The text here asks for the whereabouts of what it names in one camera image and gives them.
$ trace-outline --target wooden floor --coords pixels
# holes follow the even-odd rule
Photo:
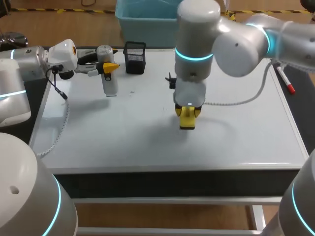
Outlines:
[[[80,0],[11,0],[16,8],[82,8]],[[116,0],[97,0],[86,9],[115,9]],[[298,10],[300,0],[230,0],[230,10]],[[237,14],[242,21],[250,14]],[[273,16],[307,23],[308,14],[274,14]],[[109,44],[123,46],[118,20],[114,14],[80,12],[13,12],[0,19],[3,32],[17,31],[27,36],[29,45],[52,46],[71,38],[77,46]],[[81,227],[252,229],[246,206],[193,205],[103,205],[77,204]],[[277,206],[265,206],[266,220]]]

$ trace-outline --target mesh pen holder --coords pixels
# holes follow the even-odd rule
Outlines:
[[[126,42],[124,48],[126,72],[142,75],[146,66],[146,44],[140,42]]]

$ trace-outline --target yellow black tape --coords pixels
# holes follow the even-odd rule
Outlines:
[[[56,12],[88,12],[88,13],[107,13],[107,14],[115,14],[113,10],[88,10],[88,9],[70,9],[70,8],[11,8],[11,11],[56,11]],[[311,14],[307,10],[279,10],[279,11],[269,11],[269,10],[244,10],[244,11],[226,11],[221,12],[221,14],[226,14],[229,17],[235,17],[237,13],[300,13],[300,14]]]
[[[106,13],[115,14],[112,10],[88,10],[88,9],[70,9],[70,8],[11,8],[11,11],[56,11],[58,13],[62,12],[87,12],[87,13]]]
[[[249,14],[256,14],[256,13],[265,13],[265,14],[273,14],[273,13],[300,13],[300,14],[311,14],[307,10],[279,10],[279,11],[262,11],[262,10],[249,10],[249,11],[227,11],[226,14],[237,14],[237,13],[249,13]]]

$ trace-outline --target blue plastic bin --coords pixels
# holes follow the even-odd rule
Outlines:
[[[147,47],[175,47],[177,8],[182,0],[117,0],[124,40]]]

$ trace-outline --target red marker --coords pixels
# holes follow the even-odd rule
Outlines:
[[[290,83],[289,79],[287,78],[287,76],[285,75],[284,71],[282,70],[282,68],[280,66],[277,67],[277,71],[279,72],[279,74],[281,75],[282,80],[285,82],[287,89],[289,90],[289,92],[291,94],[295,94],[295,89],[292,86],[292,84]]]

